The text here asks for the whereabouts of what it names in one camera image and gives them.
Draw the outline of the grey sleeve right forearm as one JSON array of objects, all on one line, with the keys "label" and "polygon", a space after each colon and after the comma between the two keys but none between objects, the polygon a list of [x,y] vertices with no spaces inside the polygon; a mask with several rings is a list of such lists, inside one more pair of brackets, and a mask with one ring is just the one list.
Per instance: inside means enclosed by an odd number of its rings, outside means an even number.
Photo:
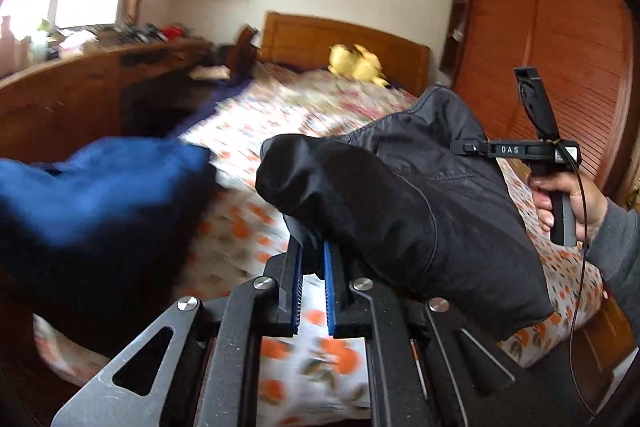
[{"label": "grey sleeve right forearm", "polygon": [[636,338],[639,338],[640,312],[639,249],[639,213],[620,208],[609,200],[587,259],[600,270]]}]

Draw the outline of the person's right hand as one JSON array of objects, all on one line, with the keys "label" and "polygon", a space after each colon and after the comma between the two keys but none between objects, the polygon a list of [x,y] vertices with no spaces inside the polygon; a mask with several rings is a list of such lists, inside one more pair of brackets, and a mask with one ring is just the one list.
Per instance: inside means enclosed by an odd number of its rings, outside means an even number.
[{"label": "person's right hand", "polygon": [[532,191],[538,221],[545,232],[550,232],[554,225],[551,194],[562,192],[570,198],[576,239],[589,242],[597,235],[608,210],[608,200],[586,176],[572,172],[557,172],[550,176],[530,174],[527,184]]}]

